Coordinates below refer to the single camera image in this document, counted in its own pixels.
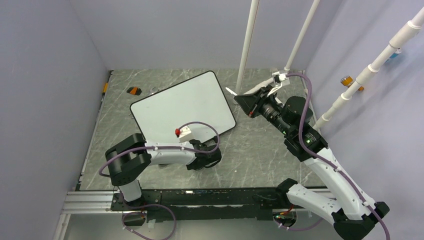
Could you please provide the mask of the white marker pen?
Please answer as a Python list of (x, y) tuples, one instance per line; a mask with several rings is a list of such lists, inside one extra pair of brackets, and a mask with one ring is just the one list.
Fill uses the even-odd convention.
[(234, 92), (233, 90), (231, 90), (230, 88), (228, 88), (228, 87), (225, 87), (225, 90), (227, 91), (227, 92), (229, 92), (231, 95), (233, 95), (233, 96), (237, 96), (238, 94), (236, 93), (236, 92)]

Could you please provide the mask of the white framed whiteboard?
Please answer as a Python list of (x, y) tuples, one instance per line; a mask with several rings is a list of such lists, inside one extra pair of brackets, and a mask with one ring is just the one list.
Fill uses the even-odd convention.
[(175, 130), (190, 123), (194, 137), (206, 142), (236, 126), (216, 74), (209, 70), (133, 102), (130, 112), (147, 140), (177, 143)]

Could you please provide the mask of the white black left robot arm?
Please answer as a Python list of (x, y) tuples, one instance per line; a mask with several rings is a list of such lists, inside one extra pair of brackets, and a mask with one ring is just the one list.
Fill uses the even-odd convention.
[(187, 170), (201, 170), (219, 163), (222, 153), (218, 144), (208, 146), (197, 139), (181, 143), (159, 143), (146, 140), (135, 133), (109, 148), (106, 163), (99, 174), (109, 177), (112, 185), (123, 194), (124, 204), (131, 210), (139, 209), (144, 196), (137, 178), (149, 166), (179, 164)]

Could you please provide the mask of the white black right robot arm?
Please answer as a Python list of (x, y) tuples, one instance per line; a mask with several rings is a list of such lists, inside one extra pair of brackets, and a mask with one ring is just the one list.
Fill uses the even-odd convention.
[(287, 178), (275, 189), (276, 203), (307, 209), (332, 224), (344, 240), (362, 240), (389, 212), (383, 201), (374, 201), (345, 173), (328, 143), (309, 124), (313, 113), (304, 97), (289, 97), (283, 105), (276, 95), (262, 88), (255, 93), (234, 96), (250, 118), (264, 117), (285, 138), (287, 150), (309, 167), (333, 194), (324, 197)]

